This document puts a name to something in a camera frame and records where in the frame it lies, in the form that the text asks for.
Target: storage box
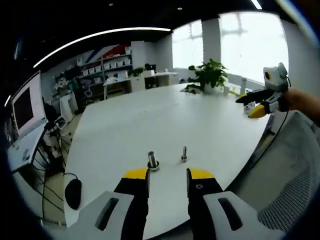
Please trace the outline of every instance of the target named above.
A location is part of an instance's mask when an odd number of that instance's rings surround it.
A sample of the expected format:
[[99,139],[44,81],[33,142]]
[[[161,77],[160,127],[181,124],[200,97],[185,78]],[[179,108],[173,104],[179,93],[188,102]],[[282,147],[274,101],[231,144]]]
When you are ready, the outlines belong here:
[[130,58],[127,58],[124,60],[124,65],[130,65],[131,64],[131,59]]
[[131,47],[130,46],[125,47],[125,54],[131,54]]
[[89,68],[89,74],[94,74],[95,73],[95,68],[92,67],[92,68]]
[[95,67],[95,72],[96,73],[101,72],[101,65]]
[[124,61],[123,60],[118,61],[116,64],[118,67],[122,67],[124,65]]
[[110,63],[103,64],[104,70],[110,69]]
[[117,63],[116,62],[111,62],[110,63],[110,68],[111,69],[115,69],[117,67]]
[[94,83],[95,83],[95,84],[99,84],[99,83],[101,83],[101,82],[102,82],[101,77],[95,77],[95,78],[94,78]]
[[82,71],[82,75],[83,75],[83,76],[87,76],[88,74],[89,74],[88,69]]
[[83,57],[80,57],[76,60],[76,64],[78,66],[82,66],[84,64],[84,58]]

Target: human hand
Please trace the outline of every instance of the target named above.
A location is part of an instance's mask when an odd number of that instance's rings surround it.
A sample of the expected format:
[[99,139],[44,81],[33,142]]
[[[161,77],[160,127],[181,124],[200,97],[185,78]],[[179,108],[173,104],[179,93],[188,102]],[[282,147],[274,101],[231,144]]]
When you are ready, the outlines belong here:
[[305,93],[297,88],[290,87],[287,92],[283,94],[285,100],[288,103],[288,109],[291,110],[301,110],[302,107],[302,96]]

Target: round table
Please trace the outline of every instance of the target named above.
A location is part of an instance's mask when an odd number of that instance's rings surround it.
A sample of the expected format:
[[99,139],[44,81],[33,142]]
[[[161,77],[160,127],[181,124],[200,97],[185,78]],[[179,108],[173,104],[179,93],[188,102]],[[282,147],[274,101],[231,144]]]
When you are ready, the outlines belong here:
[[[180,92],[186,85],[159,87],[88,106],[75,131],[65,172],[82,181],[78,210],[64,201],[67,226],[129,170],[146,167],[153,151],[160,170],[150,174],[149,212],[143,239],[189,219],[187,168],[207,170],[223,190],[255,150],[268,116],[249,119],[234,95]],[[188,161],[181,162],[183,147]],[[64,187],[73,178],[66,175]]]

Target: window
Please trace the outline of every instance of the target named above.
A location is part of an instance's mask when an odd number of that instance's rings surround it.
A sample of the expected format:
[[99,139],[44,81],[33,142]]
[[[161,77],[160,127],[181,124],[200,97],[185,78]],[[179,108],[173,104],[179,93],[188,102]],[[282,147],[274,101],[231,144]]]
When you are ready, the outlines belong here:
[[277,15],[232,12],[219,18],[221,62],[230,74],[264,83],[263,68],[282,62],[289,71],[285,31]]
[[204,61],[201,20],[178,27],[172,34],[173,68],[187,69]]

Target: black mouse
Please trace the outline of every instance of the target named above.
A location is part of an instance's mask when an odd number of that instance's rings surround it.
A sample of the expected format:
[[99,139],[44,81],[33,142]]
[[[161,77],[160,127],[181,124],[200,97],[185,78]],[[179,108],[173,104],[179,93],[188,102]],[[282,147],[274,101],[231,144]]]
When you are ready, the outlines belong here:
[[77,210],[81,202],[82,182],[79,179],[72,179],[64,190],[66,203],[70,208]]

